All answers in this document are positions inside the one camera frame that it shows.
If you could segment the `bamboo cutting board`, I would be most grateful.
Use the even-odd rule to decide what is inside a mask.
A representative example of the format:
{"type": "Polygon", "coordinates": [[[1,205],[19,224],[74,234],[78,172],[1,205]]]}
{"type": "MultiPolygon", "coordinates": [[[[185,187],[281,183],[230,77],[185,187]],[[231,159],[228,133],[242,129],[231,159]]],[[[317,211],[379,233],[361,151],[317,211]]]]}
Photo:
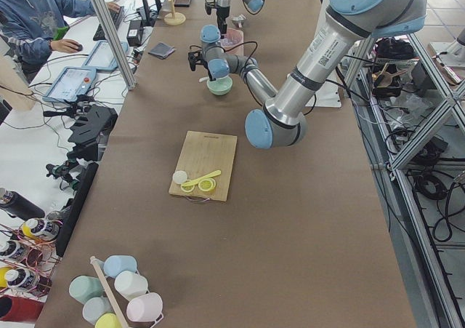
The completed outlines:
{"type": "Polygon", "coordinates": [[[238,138],[234,135],[189,130],[186,134],[175,170],[184,171],[187,174],[187,178],[192,181],[217,170],[221,174],[214,177],[216,187],[211,191],[194,187],[187,192],[179,184],[171,182],[169,194],[173,196],[226,201],[237,141],[238,138]]]}

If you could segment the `wooden cup tree stand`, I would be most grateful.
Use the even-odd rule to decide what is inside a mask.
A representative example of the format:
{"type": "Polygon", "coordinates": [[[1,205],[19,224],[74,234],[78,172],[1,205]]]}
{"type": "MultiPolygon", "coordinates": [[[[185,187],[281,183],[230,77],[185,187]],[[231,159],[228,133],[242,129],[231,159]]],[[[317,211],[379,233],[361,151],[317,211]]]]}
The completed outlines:
{"type": "Polygon", "coordinates": [[[164,21],[167,25],[181,25],[185,22],[186,17],[181,12],[176,11],[175,0],[164,0],[159,20],[164,21]]]}

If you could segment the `pink bowl of ice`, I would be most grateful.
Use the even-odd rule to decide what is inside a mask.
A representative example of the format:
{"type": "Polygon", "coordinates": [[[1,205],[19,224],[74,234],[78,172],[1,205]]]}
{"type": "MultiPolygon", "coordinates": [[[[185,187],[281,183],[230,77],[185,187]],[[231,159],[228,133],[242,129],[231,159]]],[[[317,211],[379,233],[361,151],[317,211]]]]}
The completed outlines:
{"type": "Polygon", "coordinates": [[[243,42],[243,32],[238,29],[228,28],[226,34],[222,39],[220,39],[220,43],[224,48],[232,48],[236,47],[237,45],[243,42]]]}

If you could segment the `lemon slice under bun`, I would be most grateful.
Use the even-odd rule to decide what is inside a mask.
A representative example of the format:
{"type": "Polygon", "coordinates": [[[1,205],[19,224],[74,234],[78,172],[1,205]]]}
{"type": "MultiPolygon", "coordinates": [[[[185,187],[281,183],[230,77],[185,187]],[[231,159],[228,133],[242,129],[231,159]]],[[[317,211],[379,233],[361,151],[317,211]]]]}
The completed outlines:
{"type": "Polygon", "coordinates": [[[191,193],[195,190],[195,185],[181,185],[180,188],[185,193],[191,193]]]}

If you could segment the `mint green bowl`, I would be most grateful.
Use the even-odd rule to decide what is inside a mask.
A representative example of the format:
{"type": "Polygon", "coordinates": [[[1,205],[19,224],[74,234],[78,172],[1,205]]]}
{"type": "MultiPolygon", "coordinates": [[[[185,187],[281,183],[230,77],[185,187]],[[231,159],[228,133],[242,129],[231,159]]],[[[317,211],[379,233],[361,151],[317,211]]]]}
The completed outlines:
{"type": "Polygon", "coordinates": [[[226,76],[214,81],[208,80],[206,84],[211,94],[216,96],[223,96],[232,89],[233,80],[229,76],[226,76]]]}

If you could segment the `folded grey cloth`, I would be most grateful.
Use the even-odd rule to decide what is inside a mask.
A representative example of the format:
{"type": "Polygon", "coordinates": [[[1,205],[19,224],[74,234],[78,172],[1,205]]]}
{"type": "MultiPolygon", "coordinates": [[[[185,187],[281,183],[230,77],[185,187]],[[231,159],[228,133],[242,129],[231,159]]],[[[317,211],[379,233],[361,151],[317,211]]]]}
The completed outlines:
{"type": "Polygon", "coordinates": [[[175,51],[175,47],[168,45],[164,42],[159,42],[152,49],[149,50],[148,54],[157,57],[158,59],[164,60],[168,56],[173,54],[175,51]]]}

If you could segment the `white steamed bun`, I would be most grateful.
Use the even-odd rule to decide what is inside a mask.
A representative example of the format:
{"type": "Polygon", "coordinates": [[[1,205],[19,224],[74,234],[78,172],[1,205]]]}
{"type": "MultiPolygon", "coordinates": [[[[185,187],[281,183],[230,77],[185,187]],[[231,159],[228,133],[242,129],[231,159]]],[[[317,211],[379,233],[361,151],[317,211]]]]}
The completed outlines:
{"type": "Polygon", "coordinates": [[[188,181],[188,174],[184,170],[177,170],[172,175],[172,181],[177,185],[186,183],[188,181]]]}

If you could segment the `rack of pastel cups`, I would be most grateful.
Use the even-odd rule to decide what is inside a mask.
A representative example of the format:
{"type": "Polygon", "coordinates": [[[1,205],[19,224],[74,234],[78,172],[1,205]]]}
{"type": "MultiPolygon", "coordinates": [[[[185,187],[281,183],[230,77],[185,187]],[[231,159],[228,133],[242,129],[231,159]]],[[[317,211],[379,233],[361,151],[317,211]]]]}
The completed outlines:
{"type": "Polygon", "coordinates": [[[157,327],[164,318],[161,296],[149,290],[135,257],[111,255],[90,259],[94,276],[77,276],[69,295],[83,305],[81,315],[92,327],[157,327]]]}

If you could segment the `blue teach pendant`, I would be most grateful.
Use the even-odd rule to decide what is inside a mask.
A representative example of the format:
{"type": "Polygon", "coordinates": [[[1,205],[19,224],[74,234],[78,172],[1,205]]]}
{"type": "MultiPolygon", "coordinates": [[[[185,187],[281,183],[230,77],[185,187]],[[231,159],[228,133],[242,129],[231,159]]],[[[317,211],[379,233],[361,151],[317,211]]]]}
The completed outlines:
{"type": "Polygon", "coordinates": [[[105,40],[99,40],[85,59],[82,66],[106,72],[114,71],[118,64],[109,43],[105,40]]]}
{"type": "Polygon", "coordinates": [[[78,96],[85,95],[89,91],[96,75],[94,68],[68,66],[54,80],[42,100],[50,103],[76,101],[78,96]]]}

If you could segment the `blue teach pendant near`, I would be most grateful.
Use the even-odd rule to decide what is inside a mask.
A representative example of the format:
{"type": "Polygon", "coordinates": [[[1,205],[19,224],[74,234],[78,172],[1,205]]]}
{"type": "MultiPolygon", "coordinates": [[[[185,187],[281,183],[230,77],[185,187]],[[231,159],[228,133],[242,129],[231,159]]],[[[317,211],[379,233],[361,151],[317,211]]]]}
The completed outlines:
{"type": "Polygon", "coordinates": [[[96,75],[94,68],[68,66],[54,80],[42,100],[50,103],[76,101],[78,96],[85,95],[89,91],[96,75]]]}

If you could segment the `seated person in blue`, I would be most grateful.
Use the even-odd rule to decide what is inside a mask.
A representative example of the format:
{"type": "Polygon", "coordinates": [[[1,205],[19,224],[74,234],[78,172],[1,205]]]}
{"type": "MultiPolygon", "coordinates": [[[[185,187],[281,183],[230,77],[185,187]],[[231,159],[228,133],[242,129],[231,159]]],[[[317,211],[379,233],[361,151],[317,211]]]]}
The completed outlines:
{"type": "Polygon", "coordinates": [[[95,10],[90,0],[1,0],[1,13],[6,19],[1,31],[32,81],[53,52],[81,51],[79,42],[57,37],[68,26],[65,18],[94,15],[95,10]]]}

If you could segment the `yellow plastic knife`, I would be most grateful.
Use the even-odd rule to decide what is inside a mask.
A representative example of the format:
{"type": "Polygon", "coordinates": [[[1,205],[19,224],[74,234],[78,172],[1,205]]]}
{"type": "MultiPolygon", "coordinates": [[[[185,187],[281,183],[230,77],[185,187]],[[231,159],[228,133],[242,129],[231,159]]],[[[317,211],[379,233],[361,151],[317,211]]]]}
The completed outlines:
{"type": "Polygon", "coordinates": [[[213,172],[210,172],[210,173],[208,173],[206,175],[203,175],[201,177],[198,177],[196,179],[186,181],[186,182],[182,183],[180,186],[181,187],[188,187],[188,186],[192,186],[192,185],[197,185],[200,181],[202,181],[204,179],[207,179],[207,178],[219,176],[219,175],[221,175],[221,173],[222,173],[222,171],[220,169],[217,169],[217,170],[215,170],[213,172]]]}

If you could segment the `steel ice scoop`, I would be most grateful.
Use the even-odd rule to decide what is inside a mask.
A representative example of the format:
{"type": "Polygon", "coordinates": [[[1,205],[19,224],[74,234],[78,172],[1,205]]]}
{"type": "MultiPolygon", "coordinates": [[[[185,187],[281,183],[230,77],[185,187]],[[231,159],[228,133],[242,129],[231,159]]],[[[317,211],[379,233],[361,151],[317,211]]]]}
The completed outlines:
{"type": "Polygon", "coordinates": [[[245,15],[234,16],[231,18],[231,21],[236,28],[242,29],[246,21],[246,16],[245,15]]]}

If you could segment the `blue teach pendant far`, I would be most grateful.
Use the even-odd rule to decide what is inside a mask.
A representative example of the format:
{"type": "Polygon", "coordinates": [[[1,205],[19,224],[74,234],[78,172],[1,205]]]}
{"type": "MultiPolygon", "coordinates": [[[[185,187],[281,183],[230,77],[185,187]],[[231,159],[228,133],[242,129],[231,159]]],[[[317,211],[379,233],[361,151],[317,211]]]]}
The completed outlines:
{"type": "Polygon", "coordinates": [[[114,71],[118,64],[109,43],[105,40],[99,40],[85,59],[82,66],[106,72],[114,71]]]}

